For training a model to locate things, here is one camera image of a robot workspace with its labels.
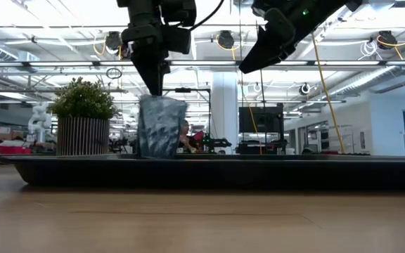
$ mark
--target metal frame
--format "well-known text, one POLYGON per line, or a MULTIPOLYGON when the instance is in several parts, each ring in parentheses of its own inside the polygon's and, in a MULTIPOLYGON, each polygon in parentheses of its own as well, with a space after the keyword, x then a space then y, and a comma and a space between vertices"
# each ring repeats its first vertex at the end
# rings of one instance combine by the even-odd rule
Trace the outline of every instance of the metal frame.
MULTIPOLYGON (((171 60, 172 67, 236 67, 240 60, 171 60)), ((400 66, 405 67, 405 60, 322 60, 324 70, 375 70, 382 67, 400 66)), ((0 62, 0 67, 133 67, 134 64, 128 60, 121 61, 38 61, 38 62, 0 62)), ((267 70, 315 70, 318 63, 315 60, 284 60, 281 63, 266 68, 267 70)))

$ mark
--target striped pot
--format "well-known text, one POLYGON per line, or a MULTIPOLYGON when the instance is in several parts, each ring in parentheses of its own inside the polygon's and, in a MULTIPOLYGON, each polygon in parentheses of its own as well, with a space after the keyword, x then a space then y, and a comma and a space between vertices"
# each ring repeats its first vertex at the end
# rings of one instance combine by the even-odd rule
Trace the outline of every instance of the striped pot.
POLYGON ((57 155, 101 155, 108 149, 108 120, 79 117, 58 120, 57 155))

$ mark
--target crumpled foil bag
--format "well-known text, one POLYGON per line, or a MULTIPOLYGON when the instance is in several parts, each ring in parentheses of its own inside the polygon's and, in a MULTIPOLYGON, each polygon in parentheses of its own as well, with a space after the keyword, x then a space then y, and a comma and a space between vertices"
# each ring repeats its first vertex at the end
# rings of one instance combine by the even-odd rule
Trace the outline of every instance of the crumpled foil bag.
POLYGON ((150 95, 140 97, 138 155, 144 158, 173 159, 186 111, 187 103, 181 100, 150 95))

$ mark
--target potted plant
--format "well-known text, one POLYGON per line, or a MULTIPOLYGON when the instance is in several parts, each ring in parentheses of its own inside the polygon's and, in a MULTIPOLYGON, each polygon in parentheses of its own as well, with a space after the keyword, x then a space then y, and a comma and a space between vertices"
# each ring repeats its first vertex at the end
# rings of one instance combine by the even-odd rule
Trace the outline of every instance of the potted plant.
POLYGON ((56 94, 57 155, 100 155, 108 151, 109 119, 118 113, 101 83, 73 78, 56 94))

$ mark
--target wooden table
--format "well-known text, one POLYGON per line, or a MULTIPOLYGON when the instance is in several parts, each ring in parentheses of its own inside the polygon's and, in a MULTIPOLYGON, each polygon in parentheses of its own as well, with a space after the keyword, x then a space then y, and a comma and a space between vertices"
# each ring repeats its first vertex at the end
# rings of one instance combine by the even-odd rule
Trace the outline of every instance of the wooden table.
POLYGON ((0 252, 405 253, 405 194, 42 189, 0 166, 0 252))

